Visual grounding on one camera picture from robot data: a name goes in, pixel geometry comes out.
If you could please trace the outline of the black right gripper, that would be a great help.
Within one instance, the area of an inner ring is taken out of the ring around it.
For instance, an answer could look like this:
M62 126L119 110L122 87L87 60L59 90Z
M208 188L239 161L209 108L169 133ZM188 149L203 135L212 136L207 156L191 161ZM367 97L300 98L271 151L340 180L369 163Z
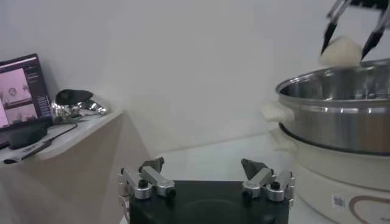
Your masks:
M324 53L333 36L333 33L338 25L341 15L345 12L349 5L356 7L364 7L369 9L385 9L380 13L377 25L370 33L361 53L361 60L377 46L380 42L385 30L389 27L389 0L336 0L330 11L327 13L329 23L324 32L324 41L322 43L321 54Z

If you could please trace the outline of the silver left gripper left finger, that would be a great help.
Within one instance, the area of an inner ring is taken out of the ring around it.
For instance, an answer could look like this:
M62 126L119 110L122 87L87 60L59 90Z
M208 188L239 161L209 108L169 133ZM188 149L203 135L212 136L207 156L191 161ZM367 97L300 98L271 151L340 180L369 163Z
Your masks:
M121 197L133 195L137 200L148 200L153 190L158 196L172 199L176 196L176 184L160 172L165 161L163 157L145 161L138 170L122 167L118 172L118 194Z

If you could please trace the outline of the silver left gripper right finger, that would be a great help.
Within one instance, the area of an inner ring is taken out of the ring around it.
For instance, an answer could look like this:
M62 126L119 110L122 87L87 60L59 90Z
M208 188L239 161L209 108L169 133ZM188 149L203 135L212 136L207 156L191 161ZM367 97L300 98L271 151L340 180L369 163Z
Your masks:
M244 201L252 201L263 194L269 201L294 201L295 177L289 170L276 174L265 163L242 159L247 180L242 183Z

